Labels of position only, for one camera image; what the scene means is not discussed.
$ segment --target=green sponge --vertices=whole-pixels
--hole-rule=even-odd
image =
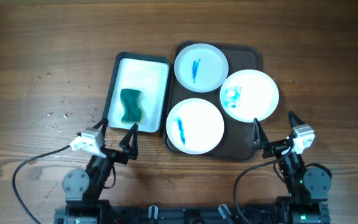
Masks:
[[[140,107],[140,96],[142,92],[133,89],[122,89],[120,99],[124,106],[124,116],[122,122],[139,123],[143,118],[143,111]]]

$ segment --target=blue stain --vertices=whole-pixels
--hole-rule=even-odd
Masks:
[[[177,118],[174,121],[176,121],[178,123],[179,131],[180,131],[180,139],[181,139],[182,143],[186,144],[185,130],[183,129],[183,124],[181,122],[181,119]]]
[[[198,64],[200,63],[201,59],[198,59],[198,61],[194,60],[193,62],[193,83],[196,83],[196,75],[197,75],[197,70],[198,70]]]
[[[236,108],[240,105],[241,87],[234,87],[226,90],[224,93],[224,105],[226,107]]]

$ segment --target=black tray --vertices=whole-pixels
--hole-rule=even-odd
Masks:
[[[262,57],[258,51],[252,47],[243,45],[184,41],[179,44],[175,58],[183,48],[199,43],[213,45],[223,52],[227,58],[227,62],[229,63],[228,76],[244,69],[254,69],[259,71],[262,70]],[[167,118],[170,110],[176,104],[189,98],[201,98],[208,100],[218,108],[223,116],[224,134],[221,142],[213,150],[198,156],[212,157],[216,159],[229,159],[235,161],[246,161],[252,159],[255,156],[255,150],[252,148],[253,124],[237,121],[225,112],[219,99],[219,92],[221,88],[219,87],[218,89],[208,93],[195,93],[186,89],[177,81],[174,69],[171,69],[171,72],[171,82],[169,84],[170,93],[168,96],[165,119]],[[166,130],[163,135],[163,140],[165,147],[169,151],[177,154],[185,154],[172,144],[167,136]]]
[[[171,70],[171,62],[169,61],[169,59],[167,59],[165,57],[159,57],[159,56],[154,56],[154,55],[137,54],[137,53],[131,53],[131,52],[120,52],[120,53],[118,53],[117,56],[116,56],[116,60],[114,62],[114,68],[112,70],[112,75],[111,75],[111,80],[110,80],[110,87],[109,87],[109,91],[108,91],[108,94],[107,94],[106,104],[104,106],[102,119],[108,117],[109,110],[110,110],[112,93],[114,92],[114,87],[116,85],[116,79],[117,79],[117,73],[118,73],[118,69],[119,69],[119,64],[120,64],[120,61],[123,58],[132,58],[132,59],[145,60],[145,61],[150,61],[150,62],[161,62],[161,63],[166,63],[168,65],[167,87],[165,89],[165,95],[164,95],[163,105],[162,105],[162,112],[161,112],[161,115],[160,115],[161,116],[160,126],[158,127],[158,130],[156,130],[156,132],[153,132],[153,133],[140,131],[140,133],[143,133],[143,134],[154,134],[154,133],[162,134],[162,131],[165,130],[164,111],[167,109],[168,87],[169,87],[170,79],[171,79],[171,71],[170,71]]]

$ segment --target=water droplet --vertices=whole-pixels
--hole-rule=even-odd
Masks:
[[[47,117],[49,117],[50,115],[52,115],[55,111],[52,111],[50,113],[47,113]]]

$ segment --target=wood grain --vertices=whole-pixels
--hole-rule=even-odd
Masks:
[[[0,0],[0,5],[36,4],[107,4],[107,3],[151,3],[151,2],[188,2],[189,0]],[[232,0],[198,0],[197,2],[233,2]]]
[[[332,221],[358,223],[358,1],[0,6],[0,223],[31,223],[13,194],[13,170],[101,118],[115,56],[173,61],[183,40],[260,51],[280,89],[277,110],[262,123],[269,139],[289,133],[289,109],[309,122],[317,137],[304,160],[333,172]],[[108,145],[116,147],[122,135],[109,130]],[[19,193],[42,223],[65,205],[63,176],[88,159],[67,150],[19,172]],[[160,136],[139,136],[138,160],[117,165],[117,184],[101,198],[113,205],[232,205],[236,177],[262,161],[175,156]],[[240,188],[241,203],[287,194],[271,167],[251,172]]]

